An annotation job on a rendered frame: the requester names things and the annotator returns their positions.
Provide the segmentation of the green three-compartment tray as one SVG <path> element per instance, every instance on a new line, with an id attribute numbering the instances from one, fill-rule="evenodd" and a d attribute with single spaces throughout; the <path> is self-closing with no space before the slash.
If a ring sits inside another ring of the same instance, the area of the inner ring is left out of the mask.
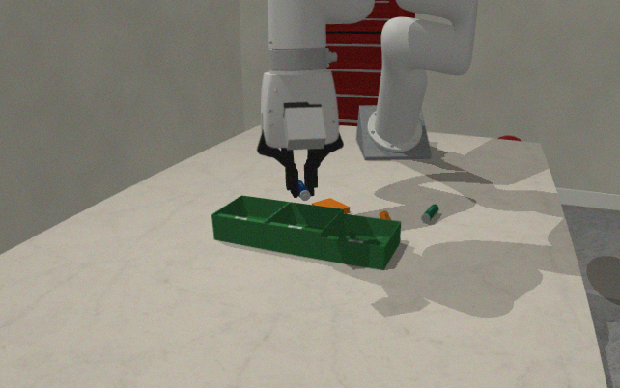
<path id="1" fill-rule="evenodd" d="M 215 240 L 379 270 L 401 240 L 399 221 L 243 195 L 211 219 Z"/>

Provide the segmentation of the orange block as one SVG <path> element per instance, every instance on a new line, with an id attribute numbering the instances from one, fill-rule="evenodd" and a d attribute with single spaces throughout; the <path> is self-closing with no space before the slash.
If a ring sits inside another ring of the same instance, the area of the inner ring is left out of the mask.
<path id="1" fill-rule="evenodd" d="M 346 213 L 350 213 L 350 207 L 348 207 L 348 206 L 346 206 L 346 205 L 344 205 L 344 204 L 342 204 L 340 202 L 337 202 L 337 201 L 335 201 L 335 200 L 333 200 L 331 198 L 325 199 L 325 200 L 322 200 L 322 201 L 318 201 L 318 202 L 315 202 L 315 203 L 312 203 L 312 205 L 314 205 L 314 206 L 322 206 L 322 207 L 329 207 L 329 208 L 342 208 L 344 210 L 345 214 Z"/>

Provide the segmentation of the green battery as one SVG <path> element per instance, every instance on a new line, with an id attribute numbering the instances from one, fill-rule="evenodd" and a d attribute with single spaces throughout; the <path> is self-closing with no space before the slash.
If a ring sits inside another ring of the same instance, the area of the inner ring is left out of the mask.
<path id="1" fill-rule="evenodd" d="M 431 205 L 427 211 L 421 216 L 421 220 L 424 223 L 428 223 L 438 212 L 439 207 L 438 205 Z"/>

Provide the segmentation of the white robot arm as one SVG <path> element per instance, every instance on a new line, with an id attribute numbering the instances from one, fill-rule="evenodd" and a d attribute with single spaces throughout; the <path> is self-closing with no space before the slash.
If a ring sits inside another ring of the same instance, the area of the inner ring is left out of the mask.
<path id="1" fill-rule="evenodd" d="M 382 28 L 377 116 L 376 112 L 371 115 L 367 128 L 379 147 L 405 152 L 422 136 L 418 119 L 427 87 L 426 70 L 463 75 L 470 67 L 478 0 L 396 2 L 406 11 L 443 17 L 453 25 L 395 17 Z M 375 0 L 268 0 L 269 69 L 328 68 L 337 62 L 337 53 L 326 48 L 326 24 L 359 22 L 374 5 Z M 284 106 L 287 151 L 323 149 L 322 105 L 293 102 Z"/>

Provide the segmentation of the blue battery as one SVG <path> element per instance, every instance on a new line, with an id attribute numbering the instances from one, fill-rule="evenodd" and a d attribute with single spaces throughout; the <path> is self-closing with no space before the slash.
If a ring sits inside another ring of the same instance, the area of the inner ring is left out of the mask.
<path id="1" fill-rule="evenodd" d="M 310 193 L 308 191 L 308 189 L 306 188 L 306 186 L 304 185 L 304 183 L 299 180 L 298 181 L 298 189 L 299 189 L 299 197 L 302 201 L 307 201 L 310 199 Z"/>

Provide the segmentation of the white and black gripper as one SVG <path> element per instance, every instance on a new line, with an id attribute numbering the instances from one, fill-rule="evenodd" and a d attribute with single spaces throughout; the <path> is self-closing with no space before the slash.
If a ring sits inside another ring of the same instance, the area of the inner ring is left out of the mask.
<path id="1" fill-rule="evenodd" d="M 321 104 L 323 109 L 326 134 L 324 148 L 307 150 L 307 160 L 304 164 L 304 185 L 310 195 L 314 196 L 314 188 L 318 187 L 318 167 L 330 152 L 335 152 L 344 146 L 339 133 L 338 106 L 332 72 L 317 69 L 269 70 L 264 73 L 261 95 L 262 135 L 257 152 L 275 158 L 285 167 L 286 188 L 291 191 L 294 198 L 297 198 L 298 169 L 294 163 L 294 150 L 287 151 L 283 121 L 284 103 L 293 102 Z"/>

